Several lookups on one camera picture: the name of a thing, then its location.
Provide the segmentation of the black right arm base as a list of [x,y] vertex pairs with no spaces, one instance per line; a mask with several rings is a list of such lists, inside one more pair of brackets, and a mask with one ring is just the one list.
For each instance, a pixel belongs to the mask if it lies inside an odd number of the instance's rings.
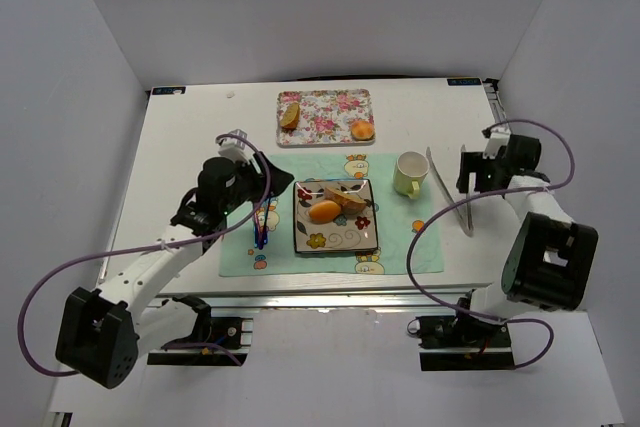
[[515,366],[511,337],[505,325],[467,314],[420,316],[407,324],[419,340],[424,372],[511,370]]

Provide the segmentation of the metal tongs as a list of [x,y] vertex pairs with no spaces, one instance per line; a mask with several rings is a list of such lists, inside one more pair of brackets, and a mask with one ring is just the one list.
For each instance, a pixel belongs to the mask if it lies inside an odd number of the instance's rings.
[[[435,179],[436,185],[438,186],[443,198],[449,206],[455,204],[456,200],[449,192],[449,189],[447,188],[442,176],[440,175],[440,172],[438,171],[434,158],[432,156],[431,149],[429,147],[426,148],[425,156],[430,164],[430,168],[433,172],[433,177]],[[472,237],[474,234],[474,225],[471,206],[469,204],[464,204],[462,206],[456,207],[455,209],[452,209],[451,212],[456,216],[458,224],[463,233],[468,237]]]

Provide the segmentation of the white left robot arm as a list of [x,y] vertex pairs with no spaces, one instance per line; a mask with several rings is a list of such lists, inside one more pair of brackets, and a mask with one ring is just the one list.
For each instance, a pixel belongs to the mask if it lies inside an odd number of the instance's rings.
[[251,160],[206,160],[196,186],[183,197],[151,251],[100,287],[77,288],[69,295],[57,360],[112,389],[150,351],[175,341],[202,342],[211,317],[205,301],[180,294],[157,308],[150,302],[226,231],[230,213],[245,203],[260,206],[293,180],[292,174],[260,154]]

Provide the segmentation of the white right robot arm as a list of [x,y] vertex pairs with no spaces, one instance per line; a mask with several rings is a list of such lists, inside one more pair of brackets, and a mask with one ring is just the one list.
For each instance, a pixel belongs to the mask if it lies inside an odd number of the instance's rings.
[[520,227],[500,279],[470,293],[467,309],[494,324],[526,312],[577,309],[598,232],[575,222],[556,201],[549,178],[537,170],[538,139],[491,129],[483,135],[484,151],[461,153],[456,187],[464,194],[499,194]]

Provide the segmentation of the sliced bread piece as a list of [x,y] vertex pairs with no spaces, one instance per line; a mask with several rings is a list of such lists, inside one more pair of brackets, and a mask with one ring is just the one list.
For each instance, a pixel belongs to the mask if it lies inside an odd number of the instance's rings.
[[324,197],[338,204],[345,215],[359,214],[367,207],[366,201],[358,195],[333,187],[324,189]]

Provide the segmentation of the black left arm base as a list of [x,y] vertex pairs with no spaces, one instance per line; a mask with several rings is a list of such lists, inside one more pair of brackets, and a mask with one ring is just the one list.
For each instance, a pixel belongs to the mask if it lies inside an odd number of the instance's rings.
[[192,332],[169,343],[168,348],[152,351],[147,364],[176,367],[241,367],[251,342],[252,320],[243,317],[214,316],[203,299],[192,295],[174,296],[196,314]]

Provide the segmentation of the orange glossy bread roll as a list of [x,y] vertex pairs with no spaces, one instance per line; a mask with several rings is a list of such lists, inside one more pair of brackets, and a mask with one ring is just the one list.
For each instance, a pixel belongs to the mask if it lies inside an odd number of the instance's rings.
[[341,206],[332,200],[323,200],[313,204],[308,210],[310,220],[317,224],[332,222],[342,213]]

